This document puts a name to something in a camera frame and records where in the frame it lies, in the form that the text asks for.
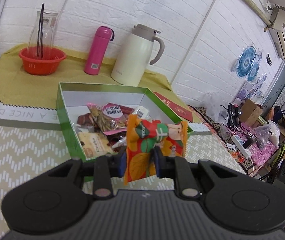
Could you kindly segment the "orange snack packet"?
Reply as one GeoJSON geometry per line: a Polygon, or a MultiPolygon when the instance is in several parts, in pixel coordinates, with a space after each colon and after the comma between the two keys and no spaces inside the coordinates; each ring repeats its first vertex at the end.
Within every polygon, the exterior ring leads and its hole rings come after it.
{"type": "Polygon", "coordinates": [[[165,124],[160,120],[148,121],[131,114],[127,122],[127,167],[124,183],[156,174],[152,151],[158,147],[166,157],[184,157],[187,145],[187,121],[165,124]]]}

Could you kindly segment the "pink nuts snack packet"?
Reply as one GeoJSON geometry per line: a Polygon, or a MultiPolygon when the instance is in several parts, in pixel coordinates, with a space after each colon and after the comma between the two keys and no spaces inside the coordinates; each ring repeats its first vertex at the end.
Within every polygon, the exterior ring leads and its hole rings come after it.
{"type": "Polygon", "coordinates": [[[115,103],[107,103],[105,105],[87,103],[87,107],[93,121],[105,135],[127,131],[129,115],[134,112],[134,109],[131,107],[115,103]]]}

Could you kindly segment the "dark red snack packet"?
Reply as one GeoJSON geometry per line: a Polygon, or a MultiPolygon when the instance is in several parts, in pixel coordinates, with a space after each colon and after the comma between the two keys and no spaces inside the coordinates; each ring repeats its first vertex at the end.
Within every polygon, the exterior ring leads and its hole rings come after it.
{"type": "Polygon", "coordinates": [[[78,116],[77,124],[81,126],[94,126],[94,120],[91,113],[78,116]]]}

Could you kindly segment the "beige biscuit packet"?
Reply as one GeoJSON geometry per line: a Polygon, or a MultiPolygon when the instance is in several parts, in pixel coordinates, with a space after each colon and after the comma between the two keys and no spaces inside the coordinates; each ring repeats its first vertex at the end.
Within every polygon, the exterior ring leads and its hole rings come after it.
{"type": "Polygon", "coordinates": [[[86,159],[114,153],[110,142],[101,133],[79,132],[78,137],[86,159]]]}

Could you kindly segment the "red envelope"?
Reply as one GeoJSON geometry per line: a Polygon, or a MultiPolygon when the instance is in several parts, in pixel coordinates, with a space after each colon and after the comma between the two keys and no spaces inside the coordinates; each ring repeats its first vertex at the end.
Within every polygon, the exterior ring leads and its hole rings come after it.
{"type": "Polygon", "coordinates": [[[159,94],[158,92],[154,92],[154,94],[160,98],[160,100],[166,104],[174,113],[176,113],[181,118],[186,119],[189,122],[193,122],[192,112],[179,106],[178,104],[174,103],[173,101],[169,100],[168,98],[164,97],[163,95],[159,94]]]}

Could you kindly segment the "green cardboard box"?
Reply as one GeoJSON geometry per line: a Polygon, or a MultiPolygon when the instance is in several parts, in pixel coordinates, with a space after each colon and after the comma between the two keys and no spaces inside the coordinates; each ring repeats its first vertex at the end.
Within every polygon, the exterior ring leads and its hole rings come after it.
{"type": "Polygon", "coordinates": [[[78,117],[89,112],[87,103],[118,105],[135,108],[143,106],[152,119],[166,124],[176,124],[181,118],[174,113],[150,89],[98,83],[60,82],[57,91],[56,109],[63,136],[72,158],[92,161],[86,157],[74,125],[78,117]]]}

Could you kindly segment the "white power strip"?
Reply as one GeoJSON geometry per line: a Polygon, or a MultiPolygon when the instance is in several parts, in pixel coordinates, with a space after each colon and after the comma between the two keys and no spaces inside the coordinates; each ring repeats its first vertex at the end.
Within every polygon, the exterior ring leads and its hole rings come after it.
{"type": "Polygon", "coordinates": [[[246,157],[249,158],[252,156],[252,153],[249,149],[244,148],[244,141],[237,135],[233,135],[231,137],[232,142],[235,144],[235,146],[238,148],[238,150],[246,157]]]}

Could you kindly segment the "cream thermal jug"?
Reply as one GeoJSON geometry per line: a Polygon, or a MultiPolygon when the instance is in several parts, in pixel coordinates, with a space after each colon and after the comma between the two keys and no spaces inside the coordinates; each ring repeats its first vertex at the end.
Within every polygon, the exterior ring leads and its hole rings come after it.
{"type": "Polygon", "coordinates": [[[157,36],[161,32],[137,24],[121,46],[113,67],[111,78],[125,86],[137,87],[147,66],[159,61],[165,45],[157,36]]]}

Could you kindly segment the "brown cardboard box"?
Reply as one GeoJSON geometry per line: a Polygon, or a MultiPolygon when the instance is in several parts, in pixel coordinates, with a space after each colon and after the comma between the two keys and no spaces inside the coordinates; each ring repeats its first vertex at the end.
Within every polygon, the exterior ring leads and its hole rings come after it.
{"type": "Polygon", "coordinates": [[[251,127],[263,113],[259,105],[247,99],[241,107],[242,114],[240,116],[241,123],[251,127]]]}

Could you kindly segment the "beige chevron table mat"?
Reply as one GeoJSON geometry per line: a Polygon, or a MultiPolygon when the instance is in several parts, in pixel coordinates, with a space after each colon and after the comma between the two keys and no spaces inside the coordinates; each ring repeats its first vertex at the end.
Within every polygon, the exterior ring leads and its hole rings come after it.
{"type": "MultiPolygon", "coordinates": [[[[4,195],[14,187],[70,159],[61,131],[0,126],[0,206],[4,195]]],[[[194,135],[187,142],[186,159],[197,163],[209,159],[245,174],[217,136],[194,135]]],[[[119,189],[170,190],[170,179],[148,177],[124,185],[113,178],[114,193],[119,189]]],[[[0,207],[0,238],[8,231],[0,207]]]]}

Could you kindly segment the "pink thermos bottle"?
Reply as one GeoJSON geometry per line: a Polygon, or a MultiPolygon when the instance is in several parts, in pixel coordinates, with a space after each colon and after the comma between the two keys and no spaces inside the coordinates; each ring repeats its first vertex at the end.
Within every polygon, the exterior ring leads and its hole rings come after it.
{"type": "Polygon", "coordinates": [[[98,27],[85,64],[85,73],[98,75],[108,44],[114,40],[114,37],[115,34],[112,28],[106,26],[98,27]]]}

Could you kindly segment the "red plastic basket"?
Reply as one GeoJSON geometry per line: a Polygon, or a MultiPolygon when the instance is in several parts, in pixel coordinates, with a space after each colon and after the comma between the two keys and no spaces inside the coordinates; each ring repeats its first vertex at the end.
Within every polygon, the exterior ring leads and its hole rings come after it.
{"type": "Polygon", "coordinates": [[[56,72],[60,63],[66,59],[64,51],[57,48],[44,49],[44,54],[49,55],[47,59],[35,59],[28,56],[27,48],[19,52],[24,70],[31,75],[50,75],[56,72]]]}

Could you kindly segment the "mustard yellow tablecloth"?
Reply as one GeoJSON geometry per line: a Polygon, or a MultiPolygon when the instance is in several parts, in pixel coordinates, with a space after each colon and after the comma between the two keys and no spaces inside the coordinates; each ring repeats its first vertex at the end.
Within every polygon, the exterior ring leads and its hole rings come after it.
{"type": "Polygon", "coordinates": [[[0,57],[0,116],[6,109],[55,109],[59,82],[116,83],[111,78],[115,59],[105,58],[99,74],[88,75],[83,71],[87,54],[70,49],[63,49],[67,57],[53,74],[28,74],[18,55],[23,48],[17,45],[0,57]]]}

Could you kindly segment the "clear glass carafe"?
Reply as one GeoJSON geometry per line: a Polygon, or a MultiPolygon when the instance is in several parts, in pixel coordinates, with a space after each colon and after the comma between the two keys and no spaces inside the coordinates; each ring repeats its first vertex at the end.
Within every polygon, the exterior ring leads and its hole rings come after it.
{"type": "MultiPolygon", "coordinates": [[[[57,13],[44,12],[43,14],[43,49],[51,49],[54,42],[54,31],[56,29],[57,13]]],[[[27,47],[28,56],[31,58],[37,58],[37,34],[38,34],[38,22],[40,17],[40,11],[37,12],[36,22],[32,29],[29,44],[27,47]]],[[[43,59],[50,57],[47,54],[43,54],[43,59]]]]}

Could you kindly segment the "blue round wall decoration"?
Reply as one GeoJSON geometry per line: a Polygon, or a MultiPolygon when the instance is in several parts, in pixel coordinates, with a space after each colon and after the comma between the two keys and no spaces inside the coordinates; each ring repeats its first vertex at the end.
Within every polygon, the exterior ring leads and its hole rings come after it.
{"type": "Polygon", "coordinates": [[[246,78],[248,82],[254,81],[258,75],[261,58],[262,53],[254,46],[245,48],[235,63],[237,76],[246,78]]]}

